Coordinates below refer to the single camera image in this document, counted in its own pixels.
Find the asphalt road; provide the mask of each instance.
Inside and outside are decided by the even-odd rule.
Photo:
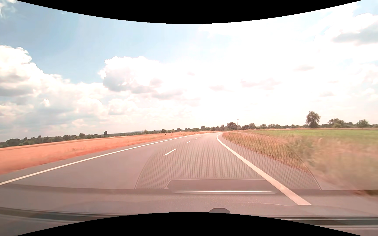
[[[307,205],[346,208],[358,215],[363,212],[378,215],[377,200],[346,191],[333,191],[335,186],[315,180],[310,173],[233,144],[222,138],[221,133],[151,143],[0,175],[0,183],[20,178],[0,185],[0,207],[130,214],[209,212],[212,208],[222,207],[236,214],[271,215],[277,210],[267,206]],[[262,180],[267,184],[265,188],[275,193],[212,196],[132,192],[166,189],[171,180],[184,179]],[[295,210],[288,209],[281,212],[296,214]]]

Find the white lane marking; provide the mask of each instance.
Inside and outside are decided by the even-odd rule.
[[[238,153],[234,152],[231,148],[227,147],[223,142],[221,142],[218,139],[224,147],[226,147],[230,152],[232,152],[236,157],[238,157],[240,160],[242,160],[246,165],[248,165],[250,168],[252,168],[256,173],[258,173],[260,176],[262,176],[264,179],[266,179],[271,185],[274,185],[278,190],[280,190],[285,196],[287,196],[289,199],[293,200],[297,205],[311,205],[308,201],[304,200],[302,197],[295,194],[293,191],[289,190],[286,186],[282,185],[280,182],[278,182],[276,179],[270,177],[268,174],[263,172],[263,170],[256,167],[254,164],[250,163],[248,160],[244,159],[242,156],[240,156]]]
[[[166,153],[166,155],[170,154],[172,151],[176,150],[177,148],[171,150],[170,152]]]
[[[173,138],[173,139],[180,139],[180,138],[184,138],[184,137],[187,137],[187,136],[182,136],[182,137]],[[51,168],[51,169],[42,170],[42,171],[39,171],[39,172],[36,172],[36,173],[33,173],[33,174],[29,174],[29,175],[25,175],[25,176],[22,176],[22,177],[18,177],[18,178],[15,178],[15,179],[11,179],[11,180],[7,180],[7,181],[4,181],[4,182],[1,182],[0,186],[4,185],[4,184],[11,183],[11,182],[14,182],[14,181],[17,181],[17,180],[20,180],[20,179],[25,179],[27,177],[31,177],[31,176],[34,176],[34,175],[42,174],[42,173],[45,173],[45,172],[48,172],[48,171],[51,171],[51,170],[55,170],[55,169],[59,169],[59,168],[62,168],[62,167],[69,166],[69,165],[77,164],[77,163],[80,163],[80,162],[83,162],[83,161],[86,161],[86,160],[91,160],[91,159],[94,159],[94,158],[104,157],[104,156],[107,156],[107,155],[110,155],[110,154],[120,153],[120,152],[123,152],[123,151],[126,151],[126,150],[131,150],[131,149],[134,149],[134,148],[140,148],[140,147],[144,147],[144,146],[151,145],[151,144],[166,142],[166,141],[170,141],[170,140],[173,140],[173,139],[167,139],[167,140],[163,140],[163,141],[159,141],[159,142],[155,142],[155,143],[149,143],[149,144],[141,145],[141,146],[138,146],[138,147],[127,148],[127,149],[123,149],[123,150],[120,150],[120,151],[103,154],[103,155],[100,155],[100,156],[97,156],[97,157],[87,158],[87,159],[79,160],[79,161],[72,162],[72,163],[69,163],[69,164],[60,165],[60,166],[57,166],[57,167],[54,167],[54,168]]]

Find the green field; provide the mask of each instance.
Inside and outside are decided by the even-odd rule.
[[[333,184],[378,189],[378,129],[251,130],[223,137]]]

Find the blue sky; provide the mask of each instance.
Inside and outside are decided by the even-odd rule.
[[[0,66],[22,78],[5,81],[0,67],[0,139],[217,126],[234,120],[234,113],[256,124],[303,124],[309,110],[319,111],[322,123],[332,116],[378,123],[378,41],[357,46],[330,39],[334,29],[355,34],[377,17],[378,0],[365,0],[275,19],[175,25],[0,0]],[[368,53],[359,57],[363,50]],[[296,69],[307,66],[313,69]],[[152,85],[154,78],[162,83]],[[298,105],[278,109],[288,91]],[[62,96],[70,104],[56,101]],[[293,116],[283,115],[288,112]],[[53,117],[43,122],[48,113]]]

